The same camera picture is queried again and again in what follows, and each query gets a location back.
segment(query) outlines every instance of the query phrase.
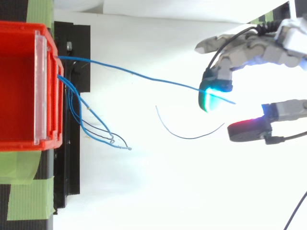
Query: black cable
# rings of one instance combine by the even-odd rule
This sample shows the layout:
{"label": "black cable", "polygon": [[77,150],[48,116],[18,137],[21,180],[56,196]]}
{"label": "black cable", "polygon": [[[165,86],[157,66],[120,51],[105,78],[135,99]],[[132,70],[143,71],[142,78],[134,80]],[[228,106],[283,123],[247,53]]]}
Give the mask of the black cable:
{"label": "black cable", "polygon": [[239,32],[238,34],[234,35],[233,37],[229,38],[224,44],[222,44],[222,46],[216,51],[215,55],[213,56],[212,60],[210,61],[206,71],[208,69],[211,68],[212,64],[214,63],[215,59],[217,58],[217,56],[219,56],[219,54],[222,52],[222,50],[228,46],[231,42],[233,42],[234,40],[236,40],[239,36],[241,36],[242,34],[246,33],[247,31],[256,29],[255,26],[249,27],[245,30],[242,30],[241,32]]}
{"label": "black cable", "polygon": [[286,140],[292,140],[292,139],[301,138],[301,137],[304,137],[304,136],[307,136],[307,132],[296,134],[296,135],[293,135],[293,136],[290,136],[290,137],[286,137],[286,138],[284,138],[284,140],[285,141]]}
{"label": "black cable", "polygon": [[[69,68],[70,68],[70,76],[71,76],[71,73],[72,73],[72,71],[73,71],[73,66],[74,66],[76,63],[77,63],[77,61],[73,62],[73,64],[71,64],[71,66],[69,67]],[[97,128],[97,127],[91,125],[90,123],[84,121],[83,119],[82,119],[82,121],[83,121],[84,123],[86,123],[87,125],[89,125],[89,126],[95,128],[95,129],[97,129],[97,130],[100,130],[100,131],[103,131],[103,132],[108,133],[108,131],[103,130],[103,129],[100,129],[100,128]],[[86,130],[87,130],[88,132],[90,132],[90,133],[92,133],[92,134],[98,136],[98,137],[101,137],[101,138],[107,139],[107,140],[111,140],[111,138],[106,138],[106,137],[101,136],[101,135],[99,135],[99,134],[97,134],[97,133],[94,133],[94,132],[92,132],[92,131],[90,131],[90,130],[88,130],[88,129],[86,129]],[[128,145],[127,145],[126,141],[125,141],[120,135],[118,135],[118,134],[116,134],[116,133],[112,133],[112,134],[113,134],[114,136],[120,138],[120,139],[125,143],[126,147],[128,148]]]}
{"label": "black cable", "polygon": [[258,36],[263,36],[267,33],[273,33],[276,32],[278,30],[278,27],[280,26],[280,24],[282,23],[282,21],[273,21],[273,22],[267,22],[267,23],[263,23],[263,24],[259,24],[256,27],[252,26],[249,27],[245,30],[242,30],[241,32],[239,32],[238,34],[234,35],[233,37],[229,38],[215,53],[215,55],[213,56],[212,60],[210,61],[204,76],[206,76],[207,71],[211,68],[212,64],[214,63],[214,61],[216,60],[216,58],[219,56],[219,54],[222,52],[222,50],[228,46],[231,42],[233,42],[234,40],[236,40],[239,36],[243,35],[244,33],[246,33],[247,31],[250,30],[256,30],[258,32]]}
{"label": "black cable", "polygon": [[161,116],[160,116],[160,114],[159,114],[158,107],[155,106],[155,109],[157,110],[158,117],[159,117],[159,119],[160,119],[162,125],[164,126],[164,128],[165,128],[170,134],[174,135],[175,137],[181,138],[181,139],[193,140],[193,139],[202,138],[202,137],[208,136],[208,135],[210,135],[210,134],[216,132],[216,131],[219,130],[223,125],[225,125],[225,123],[224,123],[224,124],[222,124],[221,126],[219,126],[215,131],[213,131],[213,132],[211,132],[211,133],[207,133],[207,134],[202,135],[202,136],[199,136],[199,137],[196,137],[196,138],[183,138],[183,137],[181,137],[181,136],[178,136],[178,135],[172,133],[172,132],[166,127],[166,125],[165,125],[164,122],[162,121],[162,118],[161,118]]}
{"label": "black cable", "polygon": [[291,221],[293,219],[293,217],[296,215],[299,207],[302,205],[302,203],[304,202],[305,198],[307,197],[307,192],[304,194],[304,196],[302,197],[302,199],[299,201],[298,205],[296,206],[294,212],[292,213],[290,219],[288,220],[288,223],[286,224],[285,228],[283,230],[287,230],[289,225],[291,224]]}
{"label": "black cable", "polygon": [[[100,130],[100,131],[103,131],[103,132],[106,132],[106,133],[108,132],[108,131],[106,131],[106,130],[97,128],[97,127],[95,127],[95,126],[89,124],[88,122],[84,121],[83,119],[82,119],[82,121],[83,121],[84,123],[86,123],[87,125],[89,125],[90,127],[93,127],[93,128],[95,128],[95,129],[97,129],[97,130]],[[118,135],[118,134],[116,134],[116,133],[112,133],[112,134],[113,134],[114,136],[120,138],[120,139],[125,143],[126,147],[128,148],[128,145],[127,145],[126,141],[125,141],[120,135]]]}

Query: bundle of wires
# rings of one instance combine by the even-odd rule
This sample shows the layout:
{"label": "bundle of wires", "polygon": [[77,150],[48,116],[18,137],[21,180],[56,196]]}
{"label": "bundle of wires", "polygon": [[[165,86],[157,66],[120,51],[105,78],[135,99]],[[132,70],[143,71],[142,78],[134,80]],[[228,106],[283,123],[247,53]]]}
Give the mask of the bundle of wires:
{"label": "bundle of wires", "polygon": [[[132,148],[128,147],[127,144],[126,144],[126,147],[121,147],[121,146],[116,146],[114,145],[114,135],[113,133],[110,131],[110,129],[106,126],[106,124],[99,118],[99,116],[90,108],[90,106],[85,102],[85,100],[83,100],[83,98],[79,95],[79,92],[77,91],[77,89],[74,87],[74,85],[69,81],[67,80],[66,78],[64,78],[63,76],[61,75],[58,75],[58,79],[63,82],[66,87],[67,87],[67,92],[68,92],[68,100],[69,100],[69,107],[70,107],[70,111],[71,113],[73,114],[74,118],[76,119],[76,121],[80,124],[82,130],[92,139],[94,140],[97,140],[99,142],[103,142],[105,144],[108,144],[114,148],[117,148],[117,149],[124,149],[124,150],[132,150]],[[75,95],[78,99],[78,104],[79,104],[79,116],[76,114],[76,112],[74,111],[73,109],[73,106],[72,106],[72,96]],[[102,139],[99,139],[95,136],[93,136],[92,134],[95,134],[93,133],[92,131],[86,129],[84,127],[84,120],[82,119],[82,104],[83,103],[86,108],[97,118],[97,120],[106,128],[107,132],[109,133],[109,135],[111,136],[111,138],[108,138],[110,140],[110,142],[107,142],[105,140],[102,140]]]}

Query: screw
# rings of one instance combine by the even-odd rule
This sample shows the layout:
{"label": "screw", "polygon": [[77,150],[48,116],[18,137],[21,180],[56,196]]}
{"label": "screw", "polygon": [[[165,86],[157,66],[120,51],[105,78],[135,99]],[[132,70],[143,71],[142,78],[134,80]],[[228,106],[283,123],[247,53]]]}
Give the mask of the screw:
{"label": "screw", "polygon": [[67,42],[67,51],[72,51],[72,43]]}

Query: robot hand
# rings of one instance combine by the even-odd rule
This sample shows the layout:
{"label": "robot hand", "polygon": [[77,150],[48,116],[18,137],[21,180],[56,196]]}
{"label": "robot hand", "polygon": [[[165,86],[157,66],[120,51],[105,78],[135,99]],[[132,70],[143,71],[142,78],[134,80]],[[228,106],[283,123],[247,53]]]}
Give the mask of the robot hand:
{"label": "robot hand", "polygon": [[[307,70],[307,15],[257,27],[250,27],[236,35],[222,35],[200,42],[195,50],[205,54],[217,51],[204,72],[200,89],[232,91],[232,72],[246,65],[265,63],[285,64]],[[220,55],[216,64],[214,59]],[[209,111],[206,94],[200,92],[199,105]],[[297,120],[307,117],[307,100],[262,105],[264,116],[232,124],[228,127],[230,139],[236,142],[265,139],[267,144],[284,142],[287,138],[272,137],[271,122]]]}

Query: green led light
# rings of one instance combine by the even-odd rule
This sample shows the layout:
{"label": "green led light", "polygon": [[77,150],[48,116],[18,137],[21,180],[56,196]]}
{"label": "green led light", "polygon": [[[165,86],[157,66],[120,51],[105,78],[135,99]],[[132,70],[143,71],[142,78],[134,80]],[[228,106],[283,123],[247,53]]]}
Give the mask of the green led light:
{"label": "green led light", "polygon": [[225,100],[221,99],[221,98],[226,98],[226,92],[221,92],[219,90],[216,89],[212,89],[212,88],[207,88],[206,89],[206,94],[204,96],[204,109],[206,112],[213,112],[213,111],[217,111],[221,108],[223,108],[225,105],[228,104],[228,102],[226,102]]}

